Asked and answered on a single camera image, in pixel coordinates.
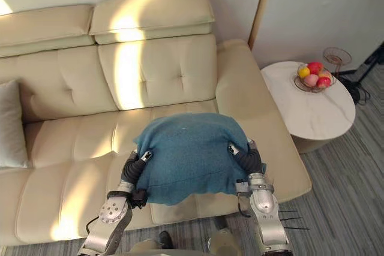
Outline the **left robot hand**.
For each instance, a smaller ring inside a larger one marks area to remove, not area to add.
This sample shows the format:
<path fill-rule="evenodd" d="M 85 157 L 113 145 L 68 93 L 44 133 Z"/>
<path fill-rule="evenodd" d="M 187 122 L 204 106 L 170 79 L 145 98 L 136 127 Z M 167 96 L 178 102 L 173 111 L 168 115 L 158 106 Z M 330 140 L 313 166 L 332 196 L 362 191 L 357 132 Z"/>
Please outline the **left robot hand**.
<path fill-rule="evenodd" d="M 152 156 L 151 150 L 147 150 L 142 156 L 139 156 L 137 150 L 133 150 L 123 166 L 121 180 L 136 185 Z"/>

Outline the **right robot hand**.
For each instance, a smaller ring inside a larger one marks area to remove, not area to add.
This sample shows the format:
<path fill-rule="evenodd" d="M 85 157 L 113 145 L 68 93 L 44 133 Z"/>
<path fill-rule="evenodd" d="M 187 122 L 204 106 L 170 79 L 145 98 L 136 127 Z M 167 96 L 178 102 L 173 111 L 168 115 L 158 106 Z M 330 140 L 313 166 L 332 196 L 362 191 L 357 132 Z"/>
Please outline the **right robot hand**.
<path fill-rule="evenodd" d="M 266 164 L 262 162 L 260 153 L 257 149 L 256 142 L 248 138 L 246 152 L 238 149 L 233 143 L 229 143 L 228 150 L 238 165 L 246 172 L 246 174 L 260 173 L 265 174 Z"/>

